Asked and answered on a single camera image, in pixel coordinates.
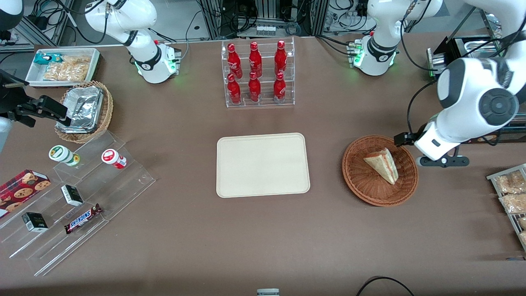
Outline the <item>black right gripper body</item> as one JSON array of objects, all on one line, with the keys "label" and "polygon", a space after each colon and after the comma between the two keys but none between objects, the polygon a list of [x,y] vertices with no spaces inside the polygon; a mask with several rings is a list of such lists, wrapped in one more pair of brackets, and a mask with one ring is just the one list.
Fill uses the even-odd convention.
[{"label": "black right gripper body", "polygon": [[0,75],[1,116],[30,128],[34,127],[36,120],[32,116],[39,116],[38,105],[41,100],[34,99],[25,93],[28,82],[3,70],[0,71]]}]

